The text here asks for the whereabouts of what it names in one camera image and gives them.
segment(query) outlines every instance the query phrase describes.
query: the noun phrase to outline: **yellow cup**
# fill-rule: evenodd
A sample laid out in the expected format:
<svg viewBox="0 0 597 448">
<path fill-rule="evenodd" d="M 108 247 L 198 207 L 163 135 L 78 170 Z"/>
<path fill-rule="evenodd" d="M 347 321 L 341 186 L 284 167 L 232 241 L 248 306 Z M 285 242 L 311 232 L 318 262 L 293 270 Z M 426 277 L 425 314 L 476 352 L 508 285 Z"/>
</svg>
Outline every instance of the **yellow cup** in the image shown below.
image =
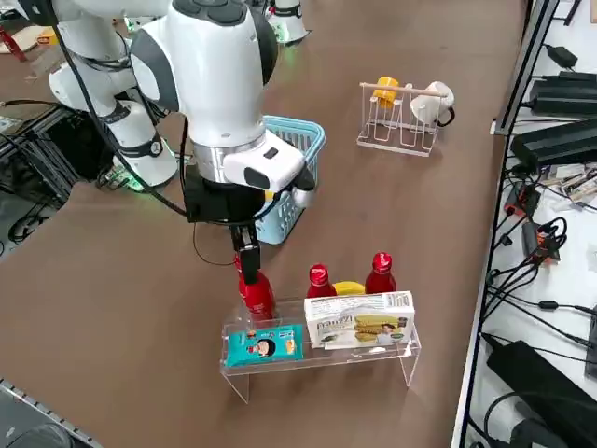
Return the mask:
<svg viewBox="0 0 597 448">
<path fill-rule="evenodd" d="M 377 81 L 378 84 L 383 86 L 398 87 L 398 81 L 392 77 L 380 77 Z M 373 96 L 380 98 L 380 106 L 384 109 L 391 109 L 394 106 L 394 100 L 396 98 L 395 91 L 384 91 L 377 89 L 373 91 Z"/>
</svg>

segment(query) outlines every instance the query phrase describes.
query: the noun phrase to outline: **black power adapter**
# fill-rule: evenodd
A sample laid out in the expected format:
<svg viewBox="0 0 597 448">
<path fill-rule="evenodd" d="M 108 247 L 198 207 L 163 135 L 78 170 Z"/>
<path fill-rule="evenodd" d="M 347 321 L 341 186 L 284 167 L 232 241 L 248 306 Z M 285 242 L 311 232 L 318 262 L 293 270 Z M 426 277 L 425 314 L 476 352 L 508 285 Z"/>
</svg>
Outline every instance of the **black power adapter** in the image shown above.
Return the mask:
<svg viewBox="0 0 597 448">
<path fill-rule="evenodd" d="M 548 49 L 548 56 L 550 59 L 559 65 L 561 68 L 572 68 L 578 61 L 577 56 L 572 54 L 566 47 L 552 47 L 548 44 L 543 44 Z"/>
</svg>

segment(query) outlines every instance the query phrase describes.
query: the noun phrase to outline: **black device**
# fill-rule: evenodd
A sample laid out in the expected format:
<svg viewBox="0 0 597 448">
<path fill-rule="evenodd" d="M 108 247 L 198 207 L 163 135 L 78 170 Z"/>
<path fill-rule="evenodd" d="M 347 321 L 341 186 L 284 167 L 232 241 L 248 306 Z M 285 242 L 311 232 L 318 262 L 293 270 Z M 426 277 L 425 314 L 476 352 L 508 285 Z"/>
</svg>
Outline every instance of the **black device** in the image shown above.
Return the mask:
<svg viewBox="0 0 597 448">
<path fill-rule="evenodd" d="M 587 350 L 588 363 L 585 364 L 585 375 L 597 379 L 597 364 L 591 364 L 597 363 L 597 315 L 590 318 L 589 341 L 593 343 L 594 348 Z"/>
<path fill-rule="evenodd" d="M 541 193 L 530 185 L 516 182 L 507 195 L 504 211 L 518 217 L 532 217 L 539 205 Z"/>
<path fill-rule="evenodd" d="M 493 348 L 487 365 L 571 447 L 597 447 L 597 402 L 523 341 L 508 345 L 483 335 Z M 595 408 L 581 407 L 549 396 L 564 397 Z"/>
<path fill-rule="evenodd" d="M 536 222 L 525 222 L 522 224 L 522 251 L 524 257 L 532 255 L 537 259 L 550 263 L 560 261 L 560 251 L 557 248 L 549 250 L 546 241 L 539 228 L 541 226 Z"/>
<path fill-rule="evenodd" d="M 537 80 L 524 105 L 536 115 L 591 118 L 597 116 L 597 84 L 568 78 Z"/>
<path fill-rule="evenodd" d="M 576 62 L 578 61 L 577 56 L 566 47 L 552 47 L 548 44 L 543 45 L 548 49 L 549 58 L 561 68 L 572 68 L 576 65 Z"/>
<path fill-rule="evenodd" d="M 511 149 L 532 171 L 545 165 L 597 161 L 597 119 L 516 135 Z"/>
</svg>

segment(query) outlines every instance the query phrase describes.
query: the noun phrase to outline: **black cable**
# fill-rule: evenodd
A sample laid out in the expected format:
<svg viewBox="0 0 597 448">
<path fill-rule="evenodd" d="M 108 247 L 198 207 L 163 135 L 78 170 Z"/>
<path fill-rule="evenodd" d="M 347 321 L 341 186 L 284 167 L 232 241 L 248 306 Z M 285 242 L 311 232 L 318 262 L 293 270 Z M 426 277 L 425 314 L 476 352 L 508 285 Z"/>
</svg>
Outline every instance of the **black cable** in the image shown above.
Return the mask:
<svg viewBox="0 0 597 448">
<path fill-rule="evenodd" d="M 491 336 L 492 338 L 499 339 L 499 340 L 504 341 L 506 343 L 514 343 L 514 341 L 512 341 L 511 339 L 505 338 L 503 336 L 496 336 L 495 334 L 485 333 L 485 332 L 482 332 L 481 334 L 485 334 L 485 335 Z M 564 357 L 564 358 L 570 359 L 572 361 L 578 361 L 578 362 L 584 362 L 585 364 L 597 365 L 597 362 L 595 362 L 595 361 L 589 361 L 588 359 L 583 359 L 582 357 L 571 357 L 569 355 L 565 355 L 564 353 L 554 352 L 553 350 L 548 350 L 547 348 L 533 347 L 531 345 L 529 345 L 529 347 L 532 348 L 533 350 L 538 351 L 538 352 L 550 353 L 552 355 L 555 355 L 556 357 Z"/>
<path fill-rule="evenodd" d="M 495 249 L 497 249 L 504 241 L 507 240 L 507 237 L 514 231 L 516 230 L 517 227 L 519 227 L 520 224 L 522 224 L 522 222 L 527 218 L 526 215 L 523 215 L 518 221 L 516 221 L 514 223 L 514 225 L 510 228 L 509 231 L 502 233 L 502 235 L 500 235 L 500 237 L 497 240 L 497 243 L 495 243 L 492 247 L 492 251 L 494 251 Z"/>
<path fill-rule="evenodd" d="M 534 264 L 532 264 L 530 266 L 530 269 L 528 269 L 527 271 L 525 271 L 524 273 L 520 274 L 518 277 L 510 280 L 517 272 L 519 269 L 524 268 L 526 266 L 529 266 L 528 264 L 520 264 L 508 277 L 506 280 L 504 280 L 504 282 L 502 282 L 502 285 L 500 285 L 499 288 L 497 288 L 500 292 L 499 293 L 494 293 L 492 295 L 492 297 L 489 299 L 489 301 L 487 302 L 487 304 L 483 307 L 485 313 L 483 313 L 483 316 L 481 318 L 481 322 L 485 322 L 487 319 L 489 319 L 489 317 L 497 310 L 497 308 L 500 306 L 500 304 L 503 301 L 503 297 L 502 297 L 502 293 L 504 291 L 507 291 L 507 289 L 509 287 L 512 287 L 515 283 L 517 283 L 518 281 L 520 281 L 522 278 L 526 277 L 529 273 L 534 273 L 533 276 L 526 282 L 522 283 L 521 285 L 517 285 L 515 286 L 516 290 L 520 287 L 524 287 L 526 285 L 528 285 L 529 283 L 531 283 L 533 280 L 536 279 L 539 270 L 538 267 L 535 266 Z M 490 307 L 493 305 L 493 303 L 497 301 L 497 304 L 490 310 Z"/>
<path fill-rule="evenodd" d="M 49 200 L 39 201 L 33 205 L 22 217 L 17 219 L 8 229 L 8 240 L 15 245 L 25 241 L 34 231 L 29 231 L 33 225 L 41 225 L 48 217 L 41 217 L 39 214 L 48 206 Z"/>
<path fill-rule="evenodd" d="M 183 123 L 183 133 L 180 136 L 180 149 L 178 150 L 178 175 L 180 176 L 180 185 L 185 189 L 185 185 L 187 184 L 185 180 L 185 149 L 187 146 L 187 137 L 188 137 L 188 119 L 185 117 L 185 122 Z"/>
<path fill-rule="evenodd" d="M 483 433 L 483 430 L 480 428 L 479 425 L 477 425 L 477 423 L 475 422 L 475 420 L 473 420 L 473 417 L 471 417 L 470 415 L 466 418 L 466 420 L 468 421 L 468 424 L 470 426 L 472 426 L 473 429 L 475 429 L 477 431 L 477 433 L 481 436 L 481 437 L 485 437 L 485 434 Z"/>
<path fill-rule="evenodd" d="M 79 88 L 81 89 L 81 93 L 83 94 L 83 98 L 85 99 L 85 104 L 87 105 L 87 108 L 89 110 L 91 120 L 93 121 L 93 124 L 95 125 L 97 131 L 100 133 L 100 135 L 104 139 L 104 142 L 107 144 L 107 146 L 109 148 L 112 149 L 112 151 L 114 152 L 114 155 L 116 156 L 118 161 L 120 161 L 120 163 L 122 163 L 122 165 L 126 168 L 126 170 L 134 178 L 134 180 L 139 182 L 139 184 L 144 188 L 145 191 L 147 191 L 151 196 L 153 196 L 158 201 L 160 201 L 161 203 L 166 205 L 168 208 L 173 210 L 178 215 L 186 217 L 187 212 L 185 210 L 180 208 L 175 203 L 172 203 L 171 201 L 166 199 L 164 196 L 160 195 L 156 191 L 156 189 L 154 189 L 152 186 L 147 184 L 145 182 L 145 180 L 132 169 L 131 165 L 127 162 L 127 160 L 124 158 L 124 156 L 122 156 L 122 154 L 120 154 L 120 151 L 118 150 L 118 148 L 114 145 L 112 140 L 108 137 L 107 133 L 104 130 L 104 125 L 100 121 L 100 118 L 98 117 L 98 115 L 95 111 L 95 107 L 93 107 L 93 101 L 90 98 L 90 93 L 87 89 L 87 86 L 85 85 L 85 82 L 83 81 L 83 77 L 79 73 L 75 62 L 73 61 L 73 58 L 71 57 L 70 50 L 66 47 L 66 44 L 64 43 L 64 39 L 62 38 L 61 31 L 58 27 L 58 17 L 56 16 L 56 12 L 54 11 L 54 8 L 53 8 L 51 2 L 44 3 L 42 5 L 42 7 L 47 10 L 46 12 L 49 14 L 50 18 L 52 19 L 51 27 L 54 30 L 54 33 L 56 34 L 56 38 L 58 39 L 60 48 L 62 49 L 62 52 L 64 53 L 64 59 L 68 62 L 69 66 L 71 67 L 71 70 L 73 71 L 73 75 L 75 75 L 76 82 L 78 83 Z"/>
<path fill-rule="evenodd" d="M 562 232 L 560 235 L 555 235 L 555 231 L 558 229 L 558 227 L 555 226 L 556 222 L 561 222 L 562 223 Z M 557 246 L 554 247 L 550 247 L 549 253 L 553 253 L 556 250 L 560 250 L 560 248 L 565 244 L 566 240 L 567 240 L 567 236 L 566 233 L 568 232 L 568 224 L 566 222 L 566 220 L 563 217 L 556 217 L 555 219 L 552 219 L 550 222 L 543 224 L 541 226 L 539 226 L 539 229 L 541 228 L 546 228 L 546 229 L 550 229 L 548 235 L 545 237 L 545 241 L 547 240 L 551 240 L 553 239 L 553 241 L 555 242 L 555 244 Z M 521 287 L 524 287 L 528 284 L 530 284 L 531 282 L 533 282 L 536 277 L 539 274 L 539 265 L 545 261 L 545 259 L 547 259 L 548 255 L 543 255 L 541 258 L 539 259 L 535 259 L 536 253 L 538 252 L 539 249 L 543 249 L 543 245 L 537 245 L 537 247 L 533 250 L 533 252 L 531 252 L 526 259 L 524 259 L 518 267 L 515 267 L 513 270 L 508 270 L 508 271 L 512 271 L 512 273 L 508 276 L 508 278 L 502 283 L 502 285 L 500 285 L 499 288 L 497 288 L 500 292 L 498 294 L 494 294 L 492 296 L 492 298 L 489 300 L 489 302 L 483 306 L 483 311 L 485 311 L 486 313 L 483 315 L 483 317 L 481 318 L 481 322 L 485 322 L 490 315 L 492 315 L 495 310 L 497 310 L 497 308 L 499 307 L 499 305 L 501 304 L 501 302 L 504 300 L 504 297 L 500 297 L 502 296 L 502 294 L 504 292 L 506 293 L 512 293 L 514 292 L 516 289 L 519 289 Z M 521 275 L 519 275 L 516 279 L 511 280 L 510 283 L 508 283 L 508 281 L 510 280 L 510 278 L 512 278 L 512 276 L 518 271 L 519 268 L 524 268 L 526 266 L 531 266 L 531 269 L 527 270 L 525 273 L 522 273 Z M 524 278 L 526 275 L 528 275 L 530 272 L 534 272 L 533 276 L 531 278 L 529 278 L 527 281 L 516 285 L 515 287 L 514 284 L 517 283 L 518 281 L 520 281 L 522 278 Z M 492 305 L 492 303 L 497 300 L 497 304 L 492 308 L 491 311 L 487 312 L 487 310 L 490 308 L 490 306 Z"/>
<path fill-rule="evenodd" d="M 124 50 L 125 55 L 120 59 L 113 59 L 113 60 L 101 60 L 95 58 L 88 58 L 87 56 L 82 56 L 80 54 L 74 53 L 71 51 L 72 54 L 78 57 L 81 61 L 83 61 L 86 65 L 91 67 L 94 70 L 98 70 L 96 65 L 101 68 L 105 68 L 105 71 L 116 72 L 120 70 L 125 70 L 127 68 L 131 68 L 131 55 L 129 52 L 129 46 L 127 45 L 124 36 L 119 33 L 117 30 L 114 32 L 120 37 L 120 41 L 122 42 L 122 49 Z"/>
<path fill-rule="evenodd" d="M 497 287 L 494 287 L 491 285 L 488 285 L 488 288 L 498 290 Z M 582 305 L 573 305 L 570 303 L 557 303 L 556 301 L 527 301 L 526 299 L 523 299 L 522 297 L 515 296 L 511 292 L 502 291 L 502 294 L 508 296 L 511 299 L 514 299 L 515 301 L 520 301 L 520 302 L 524 303 L 525 305 L 536 306 L 537 308 L 539 308 L 540 310 L 543 310 L 543 311 L 555 311 L 558 308 L 564 308 L 564 309 L 577 310 L 577 311 L 580 311 L 581 313 L 586 313 L 588 315 L 594 315 L 595 317 L 597 317 L 597 312 L 595 310 L 592 310 L 591 308 L 582 306 Z"/>
<path fill-rule="evenodd" d="M 210 261 L 209 259 L 206 259 L 200 252 L 199 249 L 197 248 L 197 238 L 195 237 L 195 230 L 197 229 L 197 223 L 193 224 L 193 247 L 195 247 L 195 253 L 199 256 L 199 258 L 206 262 L 207 264 L 213 264 L 214 266 L 231 266 L 234 264 L 234 261 L 230 262 L 230 263 L 218 263 L 215 261 Z"/>
<path fill-rule="evenodd" d="M 575 404 L 578 407 L 582 407 L 582 408 L 589 409 L 592 411 L 597 411 L 597 405 L 595 405 L 595 404 L 588 404 L 588 403 L 579 401 L 577 399 L 569 399 L 567 397 L 562 397 L 559 395 L 551 395 L 551 394 L 545 394 L 545 393 L 541 393 L 541 392 L 509 392 L 509 393 L 495 399 L 493 401 L 493 403 L 487 409 L 487 412 L 485 413 L 485 417 L 483 418 L 483 432 L 485 433 L 485 437 L 492 448 L 497 448 L 497 447 L 493 443 L 494 439 L 492 439 L 492 437 L 489 435 L 489 418 L 492 415 L 492 412 L 495 409 L 495 407 L 498 404 L 500 404 L 502 401 L 504 401 L 505 399 L 509 399 L 510 397 L 520 397 L 520 398 L 541 397 L 543 399 L 552 399 L 554 401 L 564 401 L 569 404 Z"/>
<path fill-rule="evenodd" d="M 516 123 L 576 123 L 580 119 L 518 119 Z"/>
<path fill-rule="evenodd" d="M 30 99 L 20 99 L 20 100 L 8 100 L 0 102 L 0 107 L 5 105 L 53 105 L 54 107 L 59 107 L 60 109 L 66 109 L 78 115 L 81 114 L 80 110 L 73 109 L 68 105 L 63 105 L 62 103 L 58 103 L 55 101 L 43 101 L 43 100 L 30 100 Z"/>
<path fill-rule="evenodd" d="M 499 222 L 499 224 L 495 227 L 495 231 L 499 231 L 500 228 L 506 224 L 506 221 L 509 217 L 511 217 L 512 215 L 514 215 L 514 209 L 508 208 L 506 211 L 506 215 L 502 218 L 502 220 Z"/>
<path fill-rule="evenodd" d="M 526 315 L 528 315 L 529 317 L 531 317 L 532 319 L 536 320 L 537 322 L 542 323 L 543 325 L 545 325 L 546 327 L 554 330 L 556 333 L 560 334 L 561 336 L 563 336 L 564 338 L 573 341 L 575 343 L 578 343 L 580 345 L 583 345 L 587 348 L 594 348 L 593 343 L 591 343 L 590 341 L 587 341 L 586 339 L 580 338 L 578 336 L 575 336 L 574 334 L 570 334 L 567 333 L 565 331 L 563 331 L 562 329 L 559 329 L 558 327 L 556 327 L 555 325 L 549 323 L 547 320 L 542 319 L 541 317 L 539 317 L 538 315 L 534 315 L 533 313 L 525 310 L 524 308 L 522 308 L 521 306 L 517 305 L 516 303 L 514 303 L 513 301 L 510 301 L 509 299 L 506 299 L 505 297 L 502 298 L 502 301 L 504 301 L 505 303 L 507 303 L 510 306 L 513 306 L 514 308 L 516 308 L 517 310 L 525 313 Z"/>
</svg>

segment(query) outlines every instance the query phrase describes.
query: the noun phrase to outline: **snack box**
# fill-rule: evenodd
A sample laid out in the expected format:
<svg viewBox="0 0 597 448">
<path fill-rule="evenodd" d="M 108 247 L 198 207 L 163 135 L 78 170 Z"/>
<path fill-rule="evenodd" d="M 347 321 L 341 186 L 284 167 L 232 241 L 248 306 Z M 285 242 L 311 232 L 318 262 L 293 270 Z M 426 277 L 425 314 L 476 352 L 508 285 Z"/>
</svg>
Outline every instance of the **snack box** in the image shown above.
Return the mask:
<svg viewBox="0 0 597 448">
<path fill-rule="evenodd" d="M 338 349 L 405 343 L 414 326 L 410 291 L 305 299 L 313 348 Z"/>
</svg>

